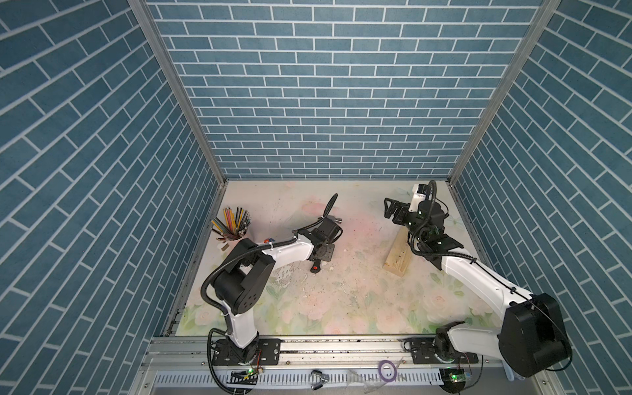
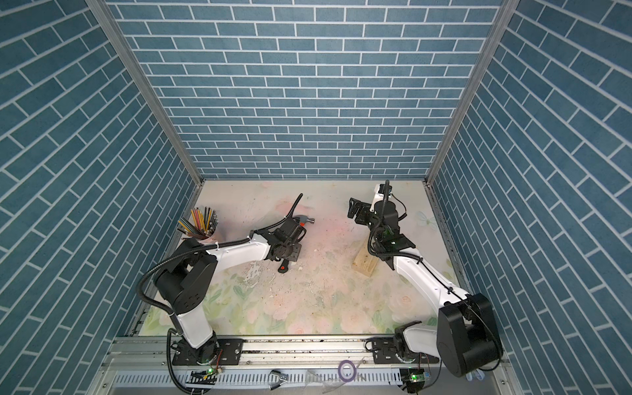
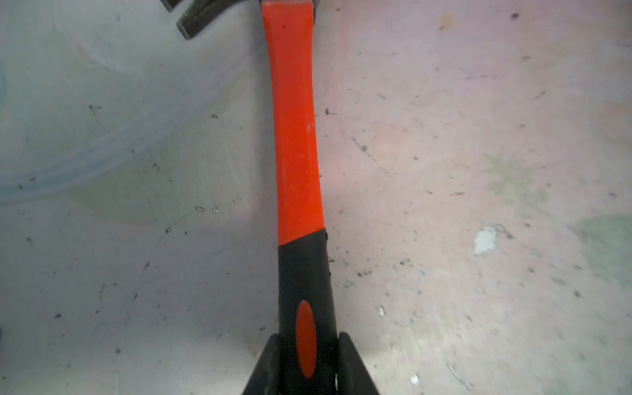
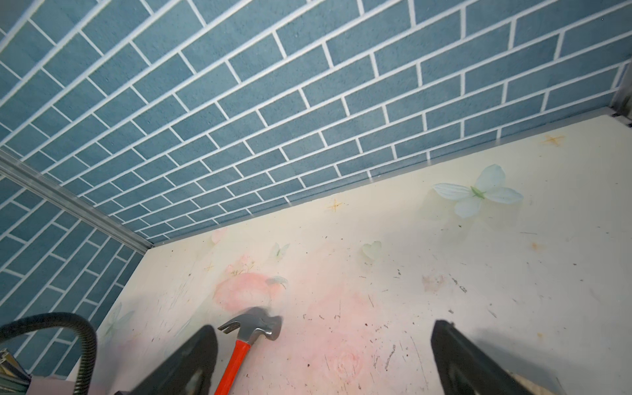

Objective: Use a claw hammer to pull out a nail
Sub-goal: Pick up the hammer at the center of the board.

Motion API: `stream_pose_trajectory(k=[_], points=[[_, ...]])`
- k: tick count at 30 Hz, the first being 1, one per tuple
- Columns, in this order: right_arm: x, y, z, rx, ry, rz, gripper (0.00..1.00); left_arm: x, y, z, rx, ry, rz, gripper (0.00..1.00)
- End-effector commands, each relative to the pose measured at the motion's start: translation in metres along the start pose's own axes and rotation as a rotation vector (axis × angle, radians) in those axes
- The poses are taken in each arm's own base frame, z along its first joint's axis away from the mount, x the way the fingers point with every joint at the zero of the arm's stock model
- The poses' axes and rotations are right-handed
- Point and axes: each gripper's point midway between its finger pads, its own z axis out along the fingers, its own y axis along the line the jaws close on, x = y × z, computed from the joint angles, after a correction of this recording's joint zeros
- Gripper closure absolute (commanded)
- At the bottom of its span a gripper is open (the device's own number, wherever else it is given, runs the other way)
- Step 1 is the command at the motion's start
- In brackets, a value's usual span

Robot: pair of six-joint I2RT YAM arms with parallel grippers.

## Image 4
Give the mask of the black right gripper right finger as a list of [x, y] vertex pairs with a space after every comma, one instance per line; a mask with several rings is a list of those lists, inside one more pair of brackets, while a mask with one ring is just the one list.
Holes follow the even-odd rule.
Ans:
[[434, 323], [431, 348], [445, 394], [529, 393], [448, 321]]

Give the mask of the red-handled claw hammer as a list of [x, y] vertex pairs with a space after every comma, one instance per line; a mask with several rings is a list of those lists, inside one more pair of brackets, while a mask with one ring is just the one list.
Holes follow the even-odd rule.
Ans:
[[238, 333], [235, 348], [217, 386], [215, 395], [227, 395], [230, 393], [240, 367], [253, 344], [261, 336], [271, 341], [277, 340], [281, 332], [282, 323], [283, 318], [281, 316], [271, 316], [263, 307], [253, 307], [245, 310], [218, 328], [219, 331], [225, 334], [235, 330]]

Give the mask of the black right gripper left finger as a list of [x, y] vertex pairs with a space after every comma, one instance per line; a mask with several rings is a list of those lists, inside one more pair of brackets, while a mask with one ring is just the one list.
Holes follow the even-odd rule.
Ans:
[[133, 390], [117, 394], [209, 394], [217, 355], [215, 329], [205, 325]]

